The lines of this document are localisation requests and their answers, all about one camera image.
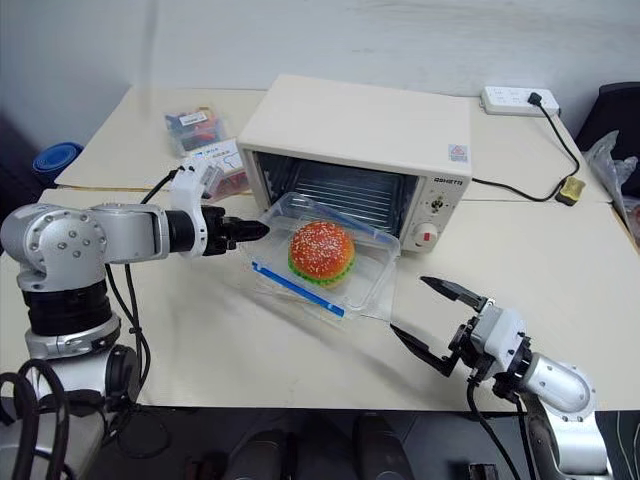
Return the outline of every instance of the toy hamburger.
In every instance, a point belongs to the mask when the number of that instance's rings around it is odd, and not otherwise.
[[[293,234],[289,268],[305,280],[330,288],[342,281],[355,262],[353,240],[335,223],[316,221]]]

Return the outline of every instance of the toaster oven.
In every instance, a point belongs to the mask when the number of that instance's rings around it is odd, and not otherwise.
[[[258,205],[297,192],[428,252],[471,180],[463,98],[292,75],[238,137]]]

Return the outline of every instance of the packaged item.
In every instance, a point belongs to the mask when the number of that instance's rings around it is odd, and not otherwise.
[[[223,140],[222,122],[209,107],[164,116],[176,153],[189,152]]]
[[[214,159],[218,167],[224,172],[222,181],[213,192],[207,192],[207,200],[216,202],[225,197],[236,195],[249,189],[249,180],[238,153],[235,139],[225,140],[213,145],[199,148],[189,156],[198,159]]]

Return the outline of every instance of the yellow plug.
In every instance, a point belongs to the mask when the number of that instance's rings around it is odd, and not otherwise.
[[[556,194],[556,200],[572,207],[580,200],[580,195],[585,185],[586,183],[576,177],[567,177],[562,188]]]

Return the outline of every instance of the table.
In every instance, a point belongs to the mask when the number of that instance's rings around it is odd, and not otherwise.
[[[52,190],[42,201],[88,207],[140,194]],[[167,194],[158,204],[167,206]],[[251,196],[221,202],[245,218]],[[124,290],[121,269],[116,278]],[[17,264],[0,259],[0,369],[27,358],[26,308]],[[458,366],[441,377],[406,350],[389,327],[354,319],[345,330],[310,317],[302,305],[256,290],[239,252],[133,266],[141,321],[153,350],[141,401],[156,405],[466,410]],[[419,330],[445,353],[471,311],[436,295],[419,275],[447,278],[520,311],[533,348],[579,365],[598,389],[598,408],[638,408],[633,365],[640,338],[640,259],[610,206],[462,202],[434,252],[398,261],[392,319]],[[119,312],[112,299],[112,307]],[[128,335],[121,340],[131,344]],[[485,386],[483,410],[512,410]]]
[[[255,90],[137,89],[132,87],[82,155],[57,179],[81,187],[146,187],[180,164],[169,143],[163,114],[213,105],[229,136],[240,133],[264,96]],[[572,168],[544,118],[486,115],[478,98],[468,98],[474,176],[543,196]],[[584,164],[561,122],[558,130],[582,162],[587,183],[581,202],[611,199]],[[510,192],[471,184],[465,200],[526,201]]]

